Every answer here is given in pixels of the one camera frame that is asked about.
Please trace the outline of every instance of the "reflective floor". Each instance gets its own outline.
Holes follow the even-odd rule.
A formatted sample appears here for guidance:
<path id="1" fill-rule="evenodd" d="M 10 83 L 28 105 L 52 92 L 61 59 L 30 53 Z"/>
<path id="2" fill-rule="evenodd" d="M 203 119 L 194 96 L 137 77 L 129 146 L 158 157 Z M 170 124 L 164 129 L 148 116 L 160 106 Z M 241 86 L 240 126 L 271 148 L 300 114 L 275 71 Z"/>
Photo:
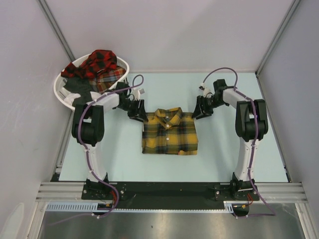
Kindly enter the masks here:
<path id="1" fill-rule="evenodd" d="M 235 219 L 231 214 L 112 213 L 97 220 L 75 213 L 47 212 L 39 239 L 304 239 L 294 204 L 272 205 L 276 217 Z M 250 213 L 268 212 L 252 205 Z"/>

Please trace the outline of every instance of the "laundry basket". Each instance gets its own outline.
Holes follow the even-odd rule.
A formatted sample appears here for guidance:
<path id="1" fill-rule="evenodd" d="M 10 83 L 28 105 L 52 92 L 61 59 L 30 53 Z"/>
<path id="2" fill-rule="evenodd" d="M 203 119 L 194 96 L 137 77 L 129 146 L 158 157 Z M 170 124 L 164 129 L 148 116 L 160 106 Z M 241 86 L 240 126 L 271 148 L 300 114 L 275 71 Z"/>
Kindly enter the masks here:
<path id="1" fill-rule="evenodd" d="M 85 56 L 82 56 L 80 57 L 79 59 L 73 61 L 73 65 L 75 65 L 76 67 L 80 66 L 82 64 L 83 61 L 85 61 L 88 57 L 89 57 L 90 54 L 87 54 Z M 122 58 L 120 57 L 117 57 L 117 65 L 118 66 L 121 66 L 123 67 L 126 72 L 125 74 L 117 81 L 115 82 L 109 89 L 113 89 L 116 87 L 116 84 L 118 82 L 122 82 L 125 80 L 125 78 L 127 77 L 129 71 L 130 71 L 130 67 L 129 65 L 127 64 L 126 61 L 124 61 Z M 70 108 L 72 111 L 75 111 L 75 108 L 72 106 L 72 105 L 69 105 L 67 104 L 66 102 L 64 102 L 64 99 L 65 99 L 65 95 L 60 91 L 62 89 L 62 87 L 66 84 L 66 79 L 61 77 L 61 73 L 55 78 L 55 81 L 54 81 L 54 85 L 53 85 L 53 91 L 54 91 L 54 94 L 55 96 L 58 98 L 58 100 L 64 104 L 67 108 Z"/>

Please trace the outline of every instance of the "clothes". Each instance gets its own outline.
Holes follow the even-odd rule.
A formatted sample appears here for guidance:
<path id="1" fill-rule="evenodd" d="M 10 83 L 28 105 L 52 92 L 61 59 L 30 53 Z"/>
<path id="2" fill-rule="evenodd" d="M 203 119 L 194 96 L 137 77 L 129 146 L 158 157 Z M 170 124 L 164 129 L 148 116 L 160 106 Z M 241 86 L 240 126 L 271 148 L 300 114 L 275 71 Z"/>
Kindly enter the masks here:
<path id="1" fill-rule="evenodd" d="M 147 113 L 143 122 L 142 153 L 196 155 L 198 139 L 192 113 L 181 108 Z"/>
<path id="2" fill-rule="evenodd" d="M 93 80 L 89 80 L 93 90 L 103 94 L 106 92 L 115 82 L 117 82 L 124 74 L 126 70 L 123 67 L 117 66 L 114 71 L 103 73 Z"/>
<path id="3" fill-rule="evenodd" d="M 72 106 L 92 101 L 90 92 L 93 91 L 88 80 L 78 77 L 67 79 L 64 88 L 72 93 L 79 93 L 81 97 L 74 99 Z"/>
<path id="4" fill-rule="evenodd" d="M 95 50 L 79 67 L 75 67 L 71 62 L 61 72 L 61 76 L 65 78 L 94 79 L 103 73 L 115 70 L 116 64 L 117 58 L 113 51 Z"/>
<path id="5" fill-rule="evenodd" d="M 96 100 L 97 98 L 99 98 L 101 96 L 100 93 L 97 93 L 97 92 L 94 92 L 94 91 L 91 91 L 91 97 L 92 97 L 92 100 Z M 80 98 L 81 95 L 78 94 L 78 93 L 69 93 L 65 99 L 64 99 L 64 102 L 67 103 L 68 105 L 71 105 L 73 106 L 73 102 L 76 98 Z"/>

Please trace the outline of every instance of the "wall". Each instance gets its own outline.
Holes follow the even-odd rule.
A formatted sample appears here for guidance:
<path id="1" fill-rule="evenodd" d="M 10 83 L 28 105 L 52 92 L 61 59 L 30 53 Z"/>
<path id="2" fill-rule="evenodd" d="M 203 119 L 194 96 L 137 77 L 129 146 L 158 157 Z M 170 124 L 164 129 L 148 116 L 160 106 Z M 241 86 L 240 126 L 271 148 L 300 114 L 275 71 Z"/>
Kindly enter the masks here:
<path id="1" fill-rule="evenodd" d="M 292 0 L 47 0 L 76 58 L 111 49 L 134 72 L 255 71 Z"/>
<path id="2" fill-rule="evenodd" d="M 0 1 L 0 29 L 0 232 L 23 202 L 22 238 L 69 115 L 53 94 L 68 59 L 34 0 Z"/>
<path id="3" fill-rule="evenodd" d="M 301 3 L 260 81 L 288 170 L 319 222 L 319 1 Z"/>

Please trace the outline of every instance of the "gray cloth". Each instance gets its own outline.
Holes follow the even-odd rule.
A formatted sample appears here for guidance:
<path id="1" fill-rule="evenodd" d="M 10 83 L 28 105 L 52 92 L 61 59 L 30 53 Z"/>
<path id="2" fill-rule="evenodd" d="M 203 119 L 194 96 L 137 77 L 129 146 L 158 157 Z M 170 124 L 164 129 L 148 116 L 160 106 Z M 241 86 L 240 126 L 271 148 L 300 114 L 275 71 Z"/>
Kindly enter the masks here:
<path id="1" fill-rule="evenodd" d="M 92 101 L 90 91 L 94 90 L 87 79 L 84 80 L 78 77 L 73 77 L 66 80 L 67 82 L 64 88 L 67 89 L 69 92 L 78 93 L 81 96 L 73 101 L 72 106 L 75 106 L 76 104 L 85 104 Z"/>

